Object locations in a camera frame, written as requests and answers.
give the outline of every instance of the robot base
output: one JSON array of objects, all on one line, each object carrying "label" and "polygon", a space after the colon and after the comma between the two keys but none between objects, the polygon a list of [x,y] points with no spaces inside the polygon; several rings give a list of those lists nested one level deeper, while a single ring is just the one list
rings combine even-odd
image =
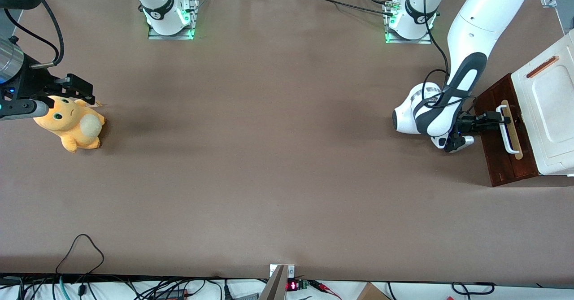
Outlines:
[{"label": "robot base", "polygon": [[178,14],[182,22],[189,24],[182,28],[180,32],[174,35],[161,35],[158,34],[148,23],[148,39],[149,40],[193,40],[195,36],[195,23],[197,21],[197,7],[199,6],[199,0],[185,0],[183,2],[183,8],[178,11]]},{"label": "robot base", "polygon": [[[406,16],[406,10],[404,10],[404,0],[393,0],[386,2],[382,5],[383,12],[390,12],[393,16],[384,16],[385,24],[385,43],[414,43],[414,44],[432,44],[428,32],[418,39],[408,39],[400,36],[394,28],[398,26],[399,20],[401,18],[410,18]],[[436,14],[432,18],[429,18],[429,28],[432,29],[433,22],[435,21]]]}]

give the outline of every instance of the green cable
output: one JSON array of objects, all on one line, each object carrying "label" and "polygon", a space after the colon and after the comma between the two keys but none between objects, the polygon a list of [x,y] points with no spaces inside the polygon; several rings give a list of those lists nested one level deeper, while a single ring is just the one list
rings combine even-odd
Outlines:
[{"label": "green cable", "polygon": [[60,288],[62,289],[62,293],[64,294],[64,298],[66,298],[66,300],[71,300],[70,296],[68,296],[68,292],[66,292],[66,289],[64,288],[64,281],[62,280],[61,275],[60,275]]}]

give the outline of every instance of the black strap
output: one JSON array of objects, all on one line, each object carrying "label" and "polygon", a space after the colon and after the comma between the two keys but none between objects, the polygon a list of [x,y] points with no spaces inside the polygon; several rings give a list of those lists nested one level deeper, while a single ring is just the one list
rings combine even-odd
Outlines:
[{"label": "black strap", "polygon": [[145,10],[145,12],[154,20],[163,20],[165,14],[169,12],[172,7],[174,7],[174,0],[168,0],[165,4],[156,9],[146,8],[142,5],[143,10]]},{"label": "black strap", "polygon": [[453,97],[465,98],[470,96],[470,91],[453,88],[449,85],[443,87],[443,92],[448,93]]},{"label": "black strap", "polygon": [[[425,14],[423,12],[415,10],[410,4],[410,0],[406,0],[404,2],[404,9],[410,16],[412,16],[416,24],[425,24],[425,18],[424,18]],[[427,12],[426,19],[430,20],[431,17],[435,14],[435,12],[436,9],[433,10],[432,12]]]}]

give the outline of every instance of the white lid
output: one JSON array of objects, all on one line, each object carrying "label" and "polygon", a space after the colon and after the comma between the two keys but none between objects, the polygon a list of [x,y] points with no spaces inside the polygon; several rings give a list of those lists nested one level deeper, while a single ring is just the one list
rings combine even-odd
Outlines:
[{"label": "white lid", "polygon": [[574,174],[574,30],[512,74],[539,172]]}]

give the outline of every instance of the metal cylinder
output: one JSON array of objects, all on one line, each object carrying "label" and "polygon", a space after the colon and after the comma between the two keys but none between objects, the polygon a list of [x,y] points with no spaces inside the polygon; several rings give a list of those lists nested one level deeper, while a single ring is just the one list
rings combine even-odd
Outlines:
[{"label": "metal cylinder", "polygon": [[0,84],[12,79],[24,63],[24,53],[20,47],[0,38]]}]

